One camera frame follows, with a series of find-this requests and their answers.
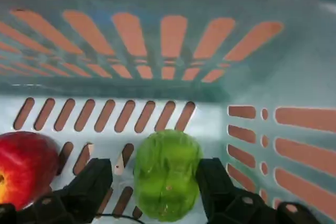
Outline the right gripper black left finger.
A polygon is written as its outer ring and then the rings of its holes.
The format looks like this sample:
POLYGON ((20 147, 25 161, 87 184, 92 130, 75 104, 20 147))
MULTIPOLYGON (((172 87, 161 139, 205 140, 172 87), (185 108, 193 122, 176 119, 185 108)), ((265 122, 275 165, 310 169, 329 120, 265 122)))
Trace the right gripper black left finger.
POLYGON ((113 181, 111 161, 93 158, 64 188, 16 210, 1 204, 1 223, 92 223, 113 181))

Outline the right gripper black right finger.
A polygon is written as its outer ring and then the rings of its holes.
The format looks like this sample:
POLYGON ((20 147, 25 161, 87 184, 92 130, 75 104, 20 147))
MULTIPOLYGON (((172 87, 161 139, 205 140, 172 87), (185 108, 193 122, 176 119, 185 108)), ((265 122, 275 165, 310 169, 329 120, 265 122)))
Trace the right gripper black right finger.
POLYGON ((319 223, 304 205, 285 201, 273 209, 258 194, 234 186, 218 158, 202 158, 196 180, 208 223, 319 223))

